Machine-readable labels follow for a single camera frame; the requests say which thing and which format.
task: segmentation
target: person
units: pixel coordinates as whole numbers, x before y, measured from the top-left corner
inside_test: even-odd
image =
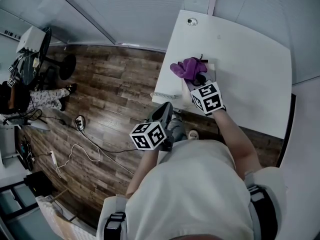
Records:
[[[187,139],[176,117],[168,126],[176,141],[172,151],[162,157],[158,150],[144,152],[126,191],[128,240],[253,240],[247,172],[271,189],[283,217],[281,170],[262,168],[253,144],[224,109],[213,116],[225,145],[199,140],[194,130]]]
[[[74,93],[77,84],[55,90],[31,91],[16,83],[12,88],[4,81],[0,84],[0,119],[30,114],[39,107],[65,110],[63,98]]]

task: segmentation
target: white shirt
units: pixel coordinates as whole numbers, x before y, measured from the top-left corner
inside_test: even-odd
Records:
[[[268,167],[254,178],[268,185],[284,207],[285,185],[279,172]],[[249,202],[250,194],[224,144],[180,141],[128,200],[127,239],[213,235],[223,240],[253,240]]]

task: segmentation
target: shoe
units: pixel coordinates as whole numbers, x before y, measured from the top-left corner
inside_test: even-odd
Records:
[[[189,131],[188,140],[199,140],[199,133],[196,130]]]
[[[63,97],[63,98],[59,99],[59,101],[61,103],[60,111],[65,111],[66,110],[66,99]]]
[[[73,83],[71,85],[66,86],[65,88],[69,91],[70,94],[73,94],[77,90],[77,84]]]

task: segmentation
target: electrical outlet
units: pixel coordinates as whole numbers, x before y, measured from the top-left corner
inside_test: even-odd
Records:
[[[53,160],[53,163],[55,164],[55,165],[57,165],[57,159],[56,159],[56,156],[55,156],[55,153],[53,152],[53,151],[50,151],[50,154],[51,154],[51,157],[52,157],[52,160]]]

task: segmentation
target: black strap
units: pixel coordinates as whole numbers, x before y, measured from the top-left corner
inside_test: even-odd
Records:
[[[121,223],[124,222],[125,219],[126,214],[122,211],[112,213],[104,226],[104,240],[120,240],[122,230]]]
[[[255,208],[260,222],[261,240],[274,240],[278,232],[278,222],[274,204],[267,191],[261,187],[250,192],[251,202]],[[255,200],[253,195],[261,193],[263,198]]]

